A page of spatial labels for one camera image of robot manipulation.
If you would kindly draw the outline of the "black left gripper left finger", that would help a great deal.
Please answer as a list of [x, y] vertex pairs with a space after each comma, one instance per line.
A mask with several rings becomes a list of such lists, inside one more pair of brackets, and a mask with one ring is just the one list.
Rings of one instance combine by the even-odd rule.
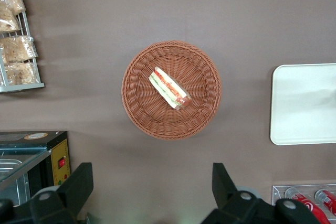
[[1, 199], [1, 223], [78, 223], [92, 191], [92, 164], [81, 163], [60, 186], [44, 188], [22, 205]]

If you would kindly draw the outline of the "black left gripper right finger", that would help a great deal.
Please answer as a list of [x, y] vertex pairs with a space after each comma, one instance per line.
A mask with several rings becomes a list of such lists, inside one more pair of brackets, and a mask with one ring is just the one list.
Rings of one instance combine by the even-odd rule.
[[224, 164], [214, 163], [212, 192], [217, 208], [202, 223], [319, 223], [303, 204], [280, 199], [274, 206], [246, 190], [238, 190]]

